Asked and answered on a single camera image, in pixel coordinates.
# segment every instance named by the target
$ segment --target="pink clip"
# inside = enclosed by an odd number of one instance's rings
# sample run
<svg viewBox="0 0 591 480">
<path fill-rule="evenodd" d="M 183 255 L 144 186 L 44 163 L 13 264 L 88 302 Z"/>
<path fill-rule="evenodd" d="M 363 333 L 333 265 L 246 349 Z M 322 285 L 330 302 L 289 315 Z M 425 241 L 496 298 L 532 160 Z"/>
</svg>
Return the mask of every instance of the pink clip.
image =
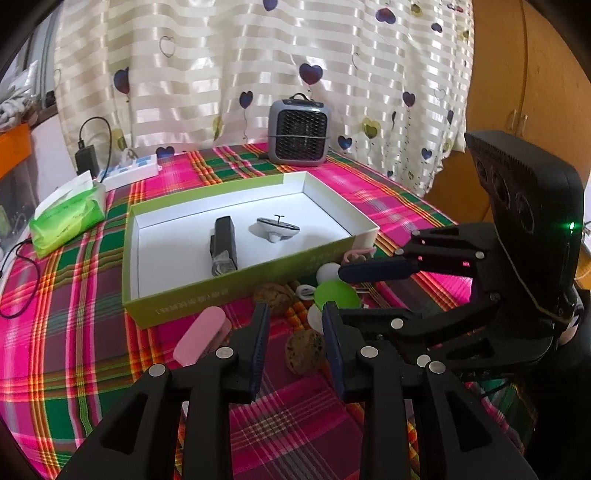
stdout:
<svg viewBox="0 0 591 480">
<path fill-rule="evenodd" d="M 343 261 L 341 264 L 345 265 L 347 263 L 353 262 L 364 262 L 368 258 L 373 258 L 377 251 L 378 249 L 375 247 L 361 248 L 358 250 L 349 250 L 347 253 L 345 253 L 345 256 L 343 257 Z"/>
</svg>

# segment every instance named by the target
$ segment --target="curtain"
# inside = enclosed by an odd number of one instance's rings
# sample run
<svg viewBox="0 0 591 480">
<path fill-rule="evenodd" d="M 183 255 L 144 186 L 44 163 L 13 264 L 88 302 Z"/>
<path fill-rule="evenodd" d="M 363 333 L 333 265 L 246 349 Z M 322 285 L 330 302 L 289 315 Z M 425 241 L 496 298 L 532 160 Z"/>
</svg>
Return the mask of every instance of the curtain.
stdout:
<svg viewBox="0 0 591 480">
<path fill-rule="evenodd" d="M 334 151 L 422 196 L 464 148 L 473 37 L 466 0 L 65 0 L 56 98 L 71 156 L 102 115 L 117 162 L 265 141 L 301 92 L 331 109 Z M 103 122 L 82 137 L 104 166 Z"/>
</svg>

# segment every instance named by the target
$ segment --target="white ball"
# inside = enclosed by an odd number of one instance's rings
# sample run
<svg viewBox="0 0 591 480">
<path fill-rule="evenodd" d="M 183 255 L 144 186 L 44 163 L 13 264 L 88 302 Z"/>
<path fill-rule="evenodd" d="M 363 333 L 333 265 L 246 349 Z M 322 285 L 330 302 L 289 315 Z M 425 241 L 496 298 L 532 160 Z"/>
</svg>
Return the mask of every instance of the white ball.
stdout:
<svg viewBox="0 0 591 480">
<path fill-rule="evenodd" d="M 316 332 L 324 333 L 322 331 L 322 314 L 316 304 L 308 309 L 308 325 L 310 325 L 310 328 L 316 330 Z"/>
<path fill-rule="evenodd" d="M 322 265 L 318 269 L 318 272 L 316 272 L 316 281 L 318 282 L 318 285 L 329 280 L 339 280 L 339 268 L 340 265 L 334 262 Z"/>
</svg>

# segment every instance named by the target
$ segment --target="plaid tablecloth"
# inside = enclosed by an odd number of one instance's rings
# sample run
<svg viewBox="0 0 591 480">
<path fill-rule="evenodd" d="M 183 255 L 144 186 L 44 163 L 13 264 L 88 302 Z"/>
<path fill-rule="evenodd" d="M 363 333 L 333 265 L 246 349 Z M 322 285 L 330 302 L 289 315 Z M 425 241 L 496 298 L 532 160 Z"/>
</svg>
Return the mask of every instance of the plaid tablecloth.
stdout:
<svg viewBox="0 0 591 480">
<path fill-rule="evenodd" d="M 150 365 L 177 366 L 173 349 L 193 320 L 139 330 L 125 314 L 121 264 L 129 205 L 202 185 L 298 170 L 258 160 L 264 148 L 220 147 L 162 159 L 157 177 L 110 192 L 107 220 L 40 262 L 40 288 L 31 306 L 15 320 L 0 319 L 0 415 L 43 477 L 57 476 L 126 387 Z M 413 229 L 450 223 L 385 177 L 337 155 L 310 172 L 380 225 L 379 255 L 391 255 Z M 4 313 L 23 305 L 34 280 L 34 269 L 17 261 L 0 299 Z M 377 284 L 370 301 L 430 314 L 454 308 L 468 296 L 465 278 L 419 273 L 405 281 Z M 358 474 L 361 407 L 337 400 L 326 371 L 300 378 L 285 367 L 285 340 L 294 329 L 309 327 L 308 306 L 297 303 L 285 317 L 273 319 L 259 398 L 231 412 L 237 480 L 343 480 Z M 249 322 L 250 299 L 224 308 L 234 329 Z M 478 385 L 468 387 L 482 391 Z M 507 388 L 483 405 L 523 450 L 535 412 L 520 389 Z M 418 478 L 411 409 L 408 414 L 410 455 Z M 177 460 L 182 441 L 181 426 Z"/>
</svg>

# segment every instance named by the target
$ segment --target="heater grille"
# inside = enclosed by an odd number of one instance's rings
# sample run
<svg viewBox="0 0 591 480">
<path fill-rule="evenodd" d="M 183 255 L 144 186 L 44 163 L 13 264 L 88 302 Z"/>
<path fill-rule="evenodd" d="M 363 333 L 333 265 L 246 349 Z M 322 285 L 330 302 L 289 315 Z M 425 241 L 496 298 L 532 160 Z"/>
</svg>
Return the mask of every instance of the heater grille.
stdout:
<svg viewBox="0 0 591 480">
<path fill-rule="evenodd" d="M 275 154 L 281 160 L 319 160 L 324 156 L 328 118 L 322 112 L 282 110 L 277 116 Z"/>
</svg>

